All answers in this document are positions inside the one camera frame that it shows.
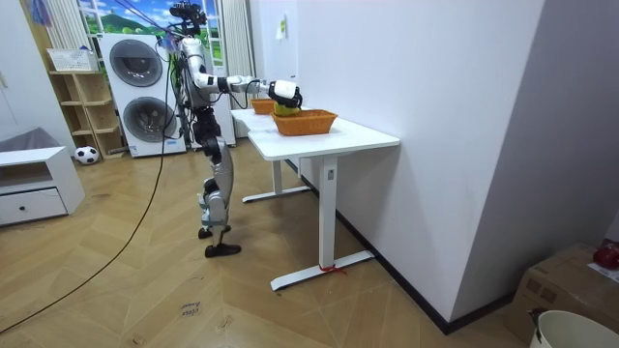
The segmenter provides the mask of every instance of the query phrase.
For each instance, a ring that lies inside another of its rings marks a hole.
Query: desk top
[[[396,137],[340,117],[327,134],[284,136],[278,132],[271,116],[256,115],[253,109],[232,110],[231,113],[250,130],[250,140],[265,160],[336,155],[399,144]]]

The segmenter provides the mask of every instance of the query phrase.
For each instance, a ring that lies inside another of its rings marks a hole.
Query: cabinet drawer
[[[56,188],[0,196],[0,225],[66,213]]]

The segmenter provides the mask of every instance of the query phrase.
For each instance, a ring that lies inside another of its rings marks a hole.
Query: cardboard box
[[[508,308],[505,326],[525,343],[533,337],[527,310],[566,310],[597,321],[619,334],[619,283],[587,265],[596,250],[575,245],[528,269]]]

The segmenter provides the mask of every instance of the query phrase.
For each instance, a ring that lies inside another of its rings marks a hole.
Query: soccer ball
[[[75,159],[82,164],[92,164],[99,160],[99,151],[91,146],[84,146],[75,150]]]

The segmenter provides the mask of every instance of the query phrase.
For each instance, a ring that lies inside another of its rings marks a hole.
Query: white bucket
[[[619,334],[583,316],[562,310],[543,312],[537,319],[531,348],[616,348]]]

